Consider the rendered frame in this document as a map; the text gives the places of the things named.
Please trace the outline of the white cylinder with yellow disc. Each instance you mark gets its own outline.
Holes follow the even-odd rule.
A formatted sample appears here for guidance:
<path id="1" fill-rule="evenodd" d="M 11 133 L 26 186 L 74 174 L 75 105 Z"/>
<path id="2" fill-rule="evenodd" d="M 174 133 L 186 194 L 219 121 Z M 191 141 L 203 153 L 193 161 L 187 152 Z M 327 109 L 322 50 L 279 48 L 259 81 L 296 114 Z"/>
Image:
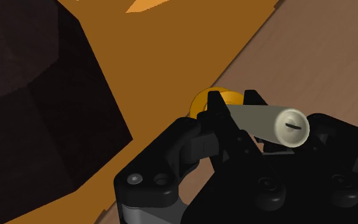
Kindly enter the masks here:
<path id="1" fill-rule="evenodd" d="M 301 146 L 309 137 L 310 125 L 302 112 L 283 106 L 267 106 L 255 90 L 241 94 L 223 87 L 207 88 L 193 99 L 190 117 L 196 118 L 207 109 L 210 91 L 221 94 L 237 127 L 254 137 L 289 148 Z"/>

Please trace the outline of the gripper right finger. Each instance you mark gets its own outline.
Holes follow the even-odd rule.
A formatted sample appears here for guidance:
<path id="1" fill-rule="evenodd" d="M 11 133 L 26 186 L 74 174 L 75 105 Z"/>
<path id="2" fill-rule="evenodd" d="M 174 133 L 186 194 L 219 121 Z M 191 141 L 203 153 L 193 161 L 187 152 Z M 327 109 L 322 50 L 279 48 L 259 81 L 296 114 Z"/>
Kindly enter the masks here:
<path id="1" fill-rule="evenodd" d="M 290 204 L 358 207 L 358 127 L 323 113 L 307 120 L 310 135 L 300 147 L 256 140 L 282 178 Z"/>

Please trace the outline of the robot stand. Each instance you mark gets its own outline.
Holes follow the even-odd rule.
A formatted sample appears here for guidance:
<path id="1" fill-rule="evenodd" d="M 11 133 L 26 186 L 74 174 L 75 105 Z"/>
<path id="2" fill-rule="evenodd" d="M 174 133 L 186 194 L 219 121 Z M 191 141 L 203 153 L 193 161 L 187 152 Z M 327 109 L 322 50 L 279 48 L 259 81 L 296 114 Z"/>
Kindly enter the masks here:
<path id="1" fill-rule="evenodd" d="M 79 20 L 0 0 L 0 224 L 76 191 L 132 136 Z"/>

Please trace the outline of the orange table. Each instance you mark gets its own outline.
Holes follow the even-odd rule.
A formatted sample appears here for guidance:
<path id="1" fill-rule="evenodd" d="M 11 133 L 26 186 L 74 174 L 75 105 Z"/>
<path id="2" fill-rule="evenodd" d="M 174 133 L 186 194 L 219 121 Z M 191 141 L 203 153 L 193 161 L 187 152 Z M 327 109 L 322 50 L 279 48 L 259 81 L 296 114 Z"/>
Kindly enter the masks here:
<path id="1" fill-rule="evenodd" d="M 75 192 L 7 224 L 94 224 L 114 176 L 211 86 L 279 0 L 59 0 L 78 20 L 133 137 Z"/>

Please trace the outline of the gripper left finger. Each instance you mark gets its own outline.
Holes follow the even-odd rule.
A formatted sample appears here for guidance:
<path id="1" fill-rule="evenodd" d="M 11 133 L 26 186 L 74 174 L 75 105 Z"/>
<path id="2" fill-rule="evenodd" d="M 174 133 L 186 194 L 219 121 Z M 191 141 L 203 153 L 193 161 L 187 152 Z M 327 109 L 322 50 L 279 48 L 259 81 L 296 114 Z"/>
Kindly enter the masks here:
<path id="1" fill-rule="evenodd" d="M 116 175 L 116 200 L 136 209 L 172 207 L 182 180 L 203 158 L 211 159 L 214 174 L 190 207 L 205 208 L 209 199 L 213 207 L 282 207 L 285 185 L 217 90 L 208 92 L 205 111 L 176 119 Z"/>

